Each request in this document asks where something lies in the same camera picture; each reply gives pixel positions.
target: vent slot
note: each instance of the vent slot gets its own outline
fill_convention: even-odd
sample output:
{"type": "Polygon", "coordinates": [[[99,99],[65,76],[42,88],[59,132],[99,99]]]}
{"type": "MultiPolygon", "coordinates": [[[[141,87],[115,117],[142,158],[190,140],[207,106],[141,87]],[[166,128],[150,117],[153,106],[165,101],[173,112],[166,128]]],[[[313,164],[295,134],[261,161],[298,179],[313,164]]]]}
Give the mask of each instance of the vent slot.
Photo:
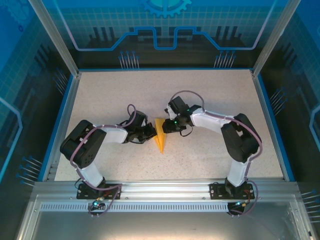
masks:
{"type": "MultiPolygon", "coordinates": [[[[42,212],[87,212],[87,202],[46,202],[42,203],[40,210],[42,212]]],[[[103,212],[106,206],[96,212],[103,212]]],[[[192,213],[192,212],[228,212],[227,203],[216,202],[115,202],[111,206],[110,212],[126,212],[126,213],[192,213]]]]}

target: transparent wall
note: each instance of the transparent wall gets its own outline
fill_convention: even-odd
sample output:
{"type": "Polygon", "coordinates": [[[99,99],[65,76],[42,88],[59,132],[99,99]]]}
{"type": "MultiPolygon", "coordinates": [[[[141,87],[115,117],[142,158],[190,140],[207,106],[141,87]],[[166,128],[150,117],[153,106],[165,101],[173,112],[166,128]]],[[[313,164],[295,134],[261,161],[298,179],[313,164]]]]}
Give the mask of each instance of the transparent wall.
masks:
{"type": "Polygon", "coordinates": [[[94,219],[86,212],[41,212],[32,240],[299,240],[291,212],[287,202],[259,202],[240,219],[226,212],[108,212],[94,219]]]}
{"type": "Polygon", "coordinates": [[[28,1],[0,1],[0,36],[0,238],[11,240],[37,180],[70,72],[28,1]]]}
{"type": "Polygon", "coordinates": [[[287,0],[43,1],[79,68],[253,67],[287,0]]]}
{"type": "Polygon", "coordinates": [[[319,13],[302,0],[261,71],[298,182],[320,183],[319,13]]]}

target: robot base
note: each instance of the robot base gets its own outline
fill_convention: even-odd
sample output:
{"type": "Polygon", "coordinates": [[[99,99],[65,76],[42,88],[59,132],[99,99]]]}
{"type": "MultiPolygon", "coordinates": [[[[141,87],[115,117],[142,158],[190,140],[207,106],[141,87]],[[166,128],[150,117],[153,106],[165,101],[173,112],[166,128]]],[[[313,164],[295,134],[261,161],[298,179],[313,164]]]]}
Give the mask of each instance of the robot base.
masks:
{"type": "Polygon", "coordinates": [[[235,188],[234,194],[231,195],[226,190],[225,183],[214,182],[209,184],[209,192],[211,200],[250,200],[255,199],[255,193],[252,184],[244,182],[241,186],[235,188]]]}
{"type": "MultiPolygon", "coordinates": [[[[117,184],[105,184],[103,188],[110,188],[117,184]]],[[[89,200],[95,200],[97,198],[102,197],[105,193],[108,192],[108,194],[104,197],[105,200],[112,200],[117,192],[117,188],[109,190],[109,191],[98,191],[94,190],[91,187],[89,187],[87,184],[81,183],[78,187],[78,191],[76,194],[76,199],[89,199],[89,200]]],[[[121,193],[119,192],[118,195],[115,197],[116,200],[120,199],[121,193]]]]}

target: speckled white surface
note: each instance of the speckled white surface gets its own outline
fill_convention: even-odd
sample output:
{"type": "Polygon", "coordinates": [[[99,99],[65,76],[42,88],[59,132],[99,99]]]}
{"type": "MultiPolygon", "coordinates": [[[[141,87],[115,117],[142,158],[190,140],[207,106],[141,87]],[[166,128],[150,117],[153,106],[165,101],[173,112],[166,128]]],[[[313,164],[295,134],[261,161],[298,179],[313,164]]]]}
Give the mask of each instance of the speckled white surface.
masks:
{"type": "MultiPolygon", "coordinates": [[[[128,104],[146,113],[154,124],[154,118],[168,117],[164,109],[180,90],[202,95],[207,110],[246,114],[263,143],[263,153],[252,163],[249,176],[283,176],[249,70],[85,72],[67,134],[83,119],[98,125],[118,124],[128,119],[128,104]]],[[[192,94],[180,96],[189,106],[200,104],[192,94]]],[[[153,139],[142,145],[103,144],[95,163],[108,180],[207,179],[225,178],[231,157],[222,135],[195,127],[188,137],[168,134],[164,154],[153,139]]],[[[77,179],[75,170],[62,155],[55,180],[77,179]]]]}

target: yellow object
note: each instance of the yellow object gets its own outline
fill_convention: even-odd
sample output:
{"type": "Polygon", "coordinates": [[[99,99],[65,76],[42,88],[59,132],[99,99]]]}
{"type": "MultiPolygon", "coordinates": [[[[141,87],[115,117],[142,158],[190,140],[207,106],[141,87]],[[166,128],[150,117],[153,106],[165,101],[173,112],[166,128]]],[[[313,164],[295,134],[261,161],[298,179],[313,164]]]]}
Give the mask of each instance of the yellow object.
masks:
{"type": "Polygon", "coordinates": [[[158,145],[159,150],[162,154],[164,154],[165,140],[166,140],[166,134],[162,129],[162,125],[164,124],[164,122],[165,122],[164,118],[155,119],[155,130],[156,130],[157,136],[154,137],[154,140],[155,140],[155,143],[158,145]]]}

